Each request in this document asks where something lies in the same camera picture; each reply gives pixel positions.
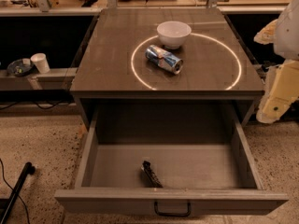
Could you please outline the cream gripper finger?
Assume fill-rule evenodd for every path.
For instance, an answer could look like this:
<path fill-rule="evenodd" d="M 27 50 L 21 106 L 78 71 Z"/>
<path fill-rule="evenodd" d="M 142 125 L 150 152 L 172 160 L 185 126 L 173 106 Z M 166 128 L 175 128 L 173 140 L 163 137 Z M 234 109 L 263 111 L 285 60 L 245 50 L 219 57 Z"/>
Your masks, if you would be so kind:
<path fill-rule="evenodd" d="M 269 22 L 260 32 L 256 34 L 256 36 L 254 36 L 253 40 L 262 45 L 273 43 L 276 25 L 277 20 Z"/>
<path fill-rule="evenodd" d="M 256 119 L 261 123 L 274 123 L 298 98 L 299 62 L 286 60 L 279 66 L 271 66 L 266 74 L 264 95 Z"/>

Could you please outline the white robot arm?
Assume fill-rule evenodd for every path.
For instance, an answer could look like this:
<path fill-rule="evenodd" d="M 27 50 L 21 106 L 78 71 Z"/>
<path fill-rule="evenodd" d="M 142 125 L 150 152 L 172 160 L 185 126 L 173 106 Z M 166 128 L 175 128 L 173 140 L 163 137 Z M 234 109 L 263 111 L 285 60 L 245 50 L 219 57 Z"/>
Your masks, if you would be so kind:
<path fill-rule="evenodd" d="M 256 119 L 273 123 L 299 98 L 299 0 L 291 0 L 279 17 L 254 36 L 263 45 L 272 43 L 276 55 L 285 59 L 266 75 L 265 94 Z"/>

